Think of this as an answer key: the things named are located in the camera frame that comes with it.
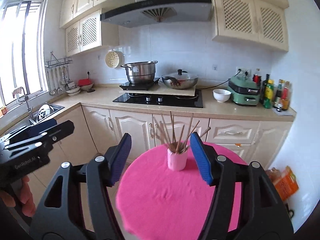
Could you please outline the person's left hand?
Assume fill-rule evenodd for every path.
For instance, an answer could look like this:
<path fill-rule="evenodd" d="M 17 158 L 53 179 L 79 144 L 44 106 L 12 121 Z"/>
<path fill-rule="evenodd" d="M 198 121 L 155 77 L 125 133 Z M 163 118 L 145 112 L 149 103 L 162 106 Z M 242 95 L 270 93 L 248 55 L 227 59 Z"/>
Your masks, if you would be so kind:
<path fill-rule="evenodd" d="M 27 217 L 33 217 L 36 211 L 36 206 L 33 200 L 33 194 L 28 185 L 30 179 L 28 176 L 22 178 L 22 187 L 20 194 L 18 195 L 20 202 L 22 203 L 22 213 Z M 14 198 L 7 192 L 0 192 L 1 200 L 7 207 L 15 207 L 16 203 Z"/>

